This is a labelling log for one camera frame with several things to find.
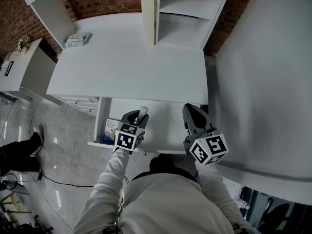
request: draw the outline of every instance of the small plant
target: small plant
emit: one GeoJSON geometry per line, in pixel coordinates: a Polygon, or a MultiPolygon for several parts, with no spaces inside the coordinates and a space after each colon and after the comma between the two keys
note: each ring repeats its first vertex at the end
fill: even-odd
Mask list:
{"type": "Polygon", "coordinates": [[[23,36],[21,39],[19,39],[18,47],[16,48],[16,50],[18,52],[17,56],[20,54],[20,52],[22,52],[23,49],[27,53],[27,51],[29,49],[28,44],[30,44],[30,39],[28,36],[23,36]]]}

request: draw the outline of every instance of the shelf compartment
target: shelf compartment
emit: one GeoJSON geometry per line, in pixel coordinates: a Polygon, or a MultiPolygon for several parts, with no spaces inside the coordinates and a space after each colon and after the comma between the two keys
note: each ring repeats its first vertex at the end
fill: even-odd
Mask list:
{"type": "Polygon", "coordinates": [[[159,12],[214,20],[224,0],[160,0],[159,12]]]}
{"type": "Polygon", "coordinates": [[[160,13],[158,42],[188,48],[200,48],[210,27],[210,20],[160,13]]]}
{"type": "Polygon", "coordinates": [[[159,11],[209,19],[209,13],[203,13],[204,2],[205,0],[160,0],[159,11]]]}
{"type": "Polygon", "coordinates": [[[113,145],[102,142],[106,120],[108,118],[121,120],[125,113],[138,110],[141,106],[149,108],[150,118],[146,126],[144,141],[135,151],[185,155],[183,140],[187,133],[182,115],[184,103],[176,102],[102,97],[97,109],[94,140],[89,141],[88,144],[114,148],[113,145]]]}

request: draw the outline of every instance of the white sleeve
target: white sleeve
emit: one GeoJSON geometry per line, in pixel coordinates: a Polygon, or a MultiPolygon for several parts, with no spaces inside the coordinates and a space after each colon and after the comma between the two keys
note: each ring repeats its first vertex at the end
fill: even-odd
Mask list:
{"type": "Polygon", "coordinates": [[[101,234],[117,222],[120,190],[129,161],[129,151],[117,149],[109,160],[72,234],[101,234]]]}
{"type": "Polygon", "coordinates": [[[232,200],[223,178],[218,174],[214,164],[200,165],[195,162],[204,195],[214,203],[229,220],[234,230],[237,226],[248,233],[260,234],[242,216],[237,204],[232,200]]]}

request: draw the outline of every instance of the gray floor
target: gray floor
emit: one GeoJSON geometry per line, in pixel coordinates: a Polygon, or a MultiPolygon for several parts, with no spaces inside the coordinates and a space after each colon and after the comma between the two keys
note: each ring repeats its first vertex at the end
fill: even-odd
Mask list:
{"type": "MultiPolygon", "coordinates": [[[[11,105],[0,103],[0,131],[11,105]]],[[[44,173],[61,183],[94,185],[100,173],[112,156],[112,149],[88,146],[93,137],[95,117],[86,115],[66,104],[57,106],[49,103],[17,101],[7,119],[1,142],[26,140],[33,133],[33,126],[41,124],[44,128],[45,142],[40,152],[44,173]]],[[[133,152],[126,171],[129,180],[148,170],[150,160],[157,155],[133,152]]],[[[174,157],[178,167],[195,173],[195,167],[188,159],[174,157]]],[[[38,178],[37,173],[14,172],[19,180],[38,178]]],[[[74,227],[82,207],[92,188],[76,188],[55,184],[45,178],[38,182],[24,182],[30,195],[17,196],[22,210],[32,214],[15,214],[22,223],[33,222],[39,215],[46,227],[53,226],[53,233],[69,234],[74,227]]],[[[0,198],[9,192],[1,192],[0,198]]]]}

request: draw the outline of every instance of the white jacket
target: white jacket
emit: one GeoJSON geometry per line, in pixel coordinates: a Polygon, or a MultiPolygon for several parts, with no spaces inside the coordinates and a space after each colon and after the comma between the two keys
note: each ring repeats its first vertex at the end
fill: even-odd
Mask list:
{"type": "Polygon", "coordinates": [[[114,153],[73,234],[101,234],[114,226],[122,234],[259,233],[242,217],[222,177],[209,165],[196,165],[202,187],[174,174],[153,174],[130,182],[118,219],[119,195],[128,160],[128,151],[118,149],[114,153]]]}

